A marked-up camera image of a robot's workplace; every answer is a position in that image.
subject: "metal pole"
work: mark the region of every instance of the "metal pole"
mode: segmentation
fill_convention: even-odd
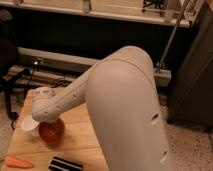
[[[185,12],[185,10],[186,10],[186,7],[187,7],[189,1],[190,1],[190,0],[185,0],[184,3],[183,3],[183,6],[182,6],[181,12],[180,12],[180,14],[179,14],[179,16],[178,16],[177,22],[176,22],[176,24],[175,24],[175,26],[174,26],[174,28],[173,28],[172,34],[171,34],[171,36],[170,36],[170,38],[169,38],[169,41],[168,41],[168,43],[167,43],[167,46],[166,46],[164,52],[163,52],[163,56],[162,56],[162,58],[161,58],[161,60],[160,60],[159,65],[157,66],[156,73],[159,73],[160,70],[161,70],[161,67],[162,67],[162,65],[163,65],[163,63],[164,63],[164,60],[165,60],[165,58],[166,58],[166,56],[167,56],[167,54],[168,54],[168,52],[169,52],[169,49],[170,49],[171,44],[172,44],[172,41],[173,41],[173,39],[174,39],[174,37],[175,37],[177,28],[178,28],[178,26],[180,25],[181,19],[182,19],[183,15],[184,15],[184,12]]]

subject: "floor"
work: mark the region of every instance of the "floor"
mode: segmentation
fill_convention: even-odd
[[[168,111],[165,106],[166,97],[159,95],[159,98],[162,104],[162,115],[164,118],[167,118]],[[20,101],[22,100],[17,94],[13,96],[13,108],[18,113],[20,113],[22,108]],[[4,96],[0,93],[0,167],[13,134],[10,124],[11,121],[7,118],[4,108]],[[168,125],[165,122],[165,129],[175,171],[213,170],[213,150],[209,135],[204,133],[203,128],[183,123]]]

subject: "tiled floor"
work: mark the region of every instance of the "tiled floor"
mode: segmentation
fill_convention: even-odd
[[[14,96],[13,108],[20,112],[21,107],[18,104]],[[166,118],[167,107],[161,106],[161,110],[163,117]],[[0,160],[6,154],[13,133],[10,122],[4,109],[3,94],[0,93]],[[208,134],[204,133],[202,128],[183,123],[168,125],[165,120],[165,129],[172,153],[174,171],[213,171],[211,143]]]

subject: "black object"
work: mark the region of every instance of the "black object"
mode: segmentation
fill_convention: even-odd
[[[4,32],[5,28],[6,25],[0,20],[0,92],[4,91],[8,117],[14,120],[18,115],[11,111],[10,94],[13,93],[13,88],[26,88],[25,84],[15,84],[15,82],[23,75],[30,75],[30,71],[24,69],[9,80],[4,78],[8,70],[17,64],[20,58],[14,39],[11,39],[9,32]]]
[[[161,10],[163,3],[164,3],[164,0],[144,0],[143,1],[143,8],[146,8],[146,7],[151,6],[151,5],[155,5],[155,8],[158,8],[158,9]]]
[[[204,5],[200,28],[168,97],[169,120],[213,127],[213,13]]]
[[[67,161],[59,157],[53,157],[49,169],[52,171],[82,171],[83,165]]]

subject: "wooden table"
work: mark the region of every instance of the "wooden table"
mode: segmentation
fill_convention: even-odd
[[[17,122],[7,155],[14,155],[34,164],[29,171],[45,171],[53,156],[81,163],[84,171],[108,171],[105,158],[96,139],[86,105],[80,105],[61,115],[65,133],[58,147],[48,148],[40,137],[32,137],[20,128],[22,119],[31,114],[32,91],[29,91]],[[20,169],[2,166],[2,171]]]

